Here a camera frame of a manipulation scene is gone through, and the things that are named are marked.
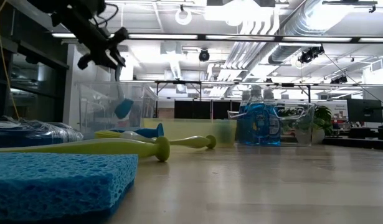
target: table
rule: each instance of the table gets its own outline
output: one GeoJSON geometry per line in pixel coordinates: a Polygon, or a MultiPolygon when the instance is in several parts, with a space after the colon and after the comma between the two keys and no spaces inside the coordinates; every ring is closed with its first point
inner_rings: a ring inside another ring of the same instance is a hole
{"type": "Polygon", "coordinates": [[[383,151],[173,147],[139,162],[108,223],[383,223],[383,151]]]}

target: computer monitor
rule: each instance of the computer monitor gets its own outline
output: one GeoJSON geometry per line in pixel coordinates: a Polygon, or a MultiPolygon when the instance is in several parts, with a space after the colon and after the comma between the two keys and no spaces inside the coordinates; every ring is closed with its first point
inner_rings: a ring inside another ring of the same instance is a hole
{"type": "Polygon", "coordinates": [[[347,99],[349,121],[382,123],[382,109],[379,100],[347,99]]]}

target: window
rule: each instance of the window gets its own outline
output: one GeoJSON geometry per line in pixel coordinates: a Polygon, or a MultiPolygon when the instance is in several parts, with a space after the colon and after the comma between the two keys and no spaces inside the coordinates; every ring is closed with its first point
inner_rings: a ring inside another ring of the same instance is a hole
{"type": "Polygon", "coordinates": [[[22,54],[5,53],[11,86],[0,63],[0,118],[61,122],[64,104],[65,70],[56,70],[22,54]]]}
{"type": "MultiPolygon", "coordinates": [[[[14,103],[18,111],[18,115],[25,119],[37,119],[39,121],[54,121],[55,105],[54,99],[29,93],[28,91],[11,88],[14,103]]],[[[12,100],[8,102],[6,112],[7,116],[16,118],[12,100]]]]}
{"type": "Polygon", "coordinates": [[[57,71],[43,63],[32,61],[21,54],[14,54],[11,83],[55,94],[57,71]]]}

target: potted plant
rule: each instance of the potted plant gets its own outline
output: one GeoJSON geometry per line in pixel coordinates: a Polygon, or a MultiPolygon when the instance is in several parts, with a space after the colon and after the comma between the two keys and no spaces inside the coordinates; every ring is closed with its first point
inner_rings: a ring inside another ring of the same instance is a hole
{"type": "MultiPolygon", "coordinates": [[[[296,111],[286,113],[286,115],[297,115],[296,111]]],[[[331,110],[326,106],[316,105],[314,108],[314,116],[310,114],[304,115],[296,122],[284,123],[284,130],[294,129],[295,137],[302,145],[320,144],[323,142],[325,135],[330,135],[333,131],[333,125],[331,124],[331,110]]]]}
{"type": "Polygon", "coordinates": [[[331,124],[332,113],[326,106],[316,106],[313,119],[313,137],[312,144],[320,144],[323,142],[325,135],[331,135],[333,125],[331,124]]]}

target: bottle label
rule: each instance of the bottle label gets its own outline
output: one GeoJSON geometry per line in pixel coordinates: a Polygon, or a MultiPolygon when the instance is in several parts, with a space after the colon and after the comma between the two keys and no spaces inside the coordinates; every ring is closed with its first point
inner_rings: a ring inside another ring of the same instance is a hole
{"type": "Polygon", "coordinates": [[[273,114],[270,115],[270,134],[277,134],[280,130],[280,120],[273,114]]]}
{"type": "Polygon", "coordinates": [[[265,115],[258,114],[256,116],[256,125],[257,126],[264,126],[265,125],[265,115]]]}

